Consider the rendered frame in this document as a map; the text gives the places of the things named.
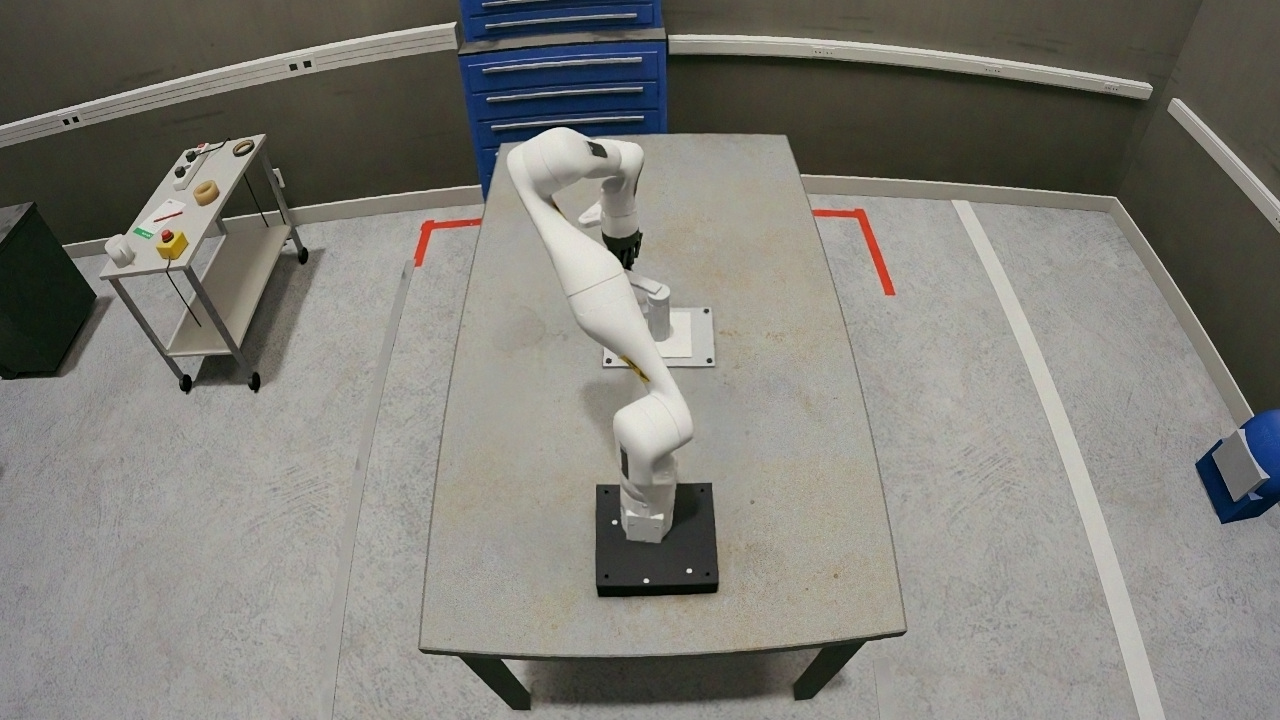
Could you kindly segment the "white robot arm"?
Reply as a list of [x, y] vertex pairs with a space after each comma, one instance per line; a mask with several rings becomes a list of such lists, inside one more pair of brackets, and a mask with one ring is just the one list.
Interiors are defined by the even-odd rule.
[[579, 227], [602, 225], [607, 236], [628, 237], [639, 227], [636, 188], [643, 163], [637, 143], [591, 140], [563, 127], [530, 138], [507, 156], [511, 181], [580, 328], [632, 366], [646, 387], [648, 395], [622, 407], [613, 420], [621, 521], [627, 541], [660, 543], [675, 509], [678, 460], [671, 451], [692, 439], [692, 416], [620, 260], [571, 225], [552, 199], [581, 178], [616, 176], [602, 182], [600, 200], [579, 217]]

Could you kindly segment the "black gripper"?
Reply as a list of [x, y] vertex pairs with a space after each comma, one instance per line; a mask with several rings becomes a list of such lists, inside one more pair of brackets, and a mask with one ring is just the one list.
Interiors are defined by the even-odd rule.
[[[607, 250], [609, 252], [612, 252], [614, 255], [614, 258], [617, 258], [620, 260], [620, 263], [623, 266], [623, 269], [627, 269], [628, 272], [634, 272], [634, 269], [632, 269], [634, 258], [637, 259], [640, 245], [641, 245], [641, 241], [643, 241], [643, 233], [639, 232], [639, 227], [637, 227], [637, 231], [634, 234], [630, 234], [628, 237], [625, 237], [625, 238], [614, 238], [614, 237], [604, 234], [603, 231], [602, 231], [602, 240], [605, 243]], [[625, 249], [625, 247], [627, 247], [627, 249]], [[635, 249], [635, 252], [634, 252], [634, 249]]]

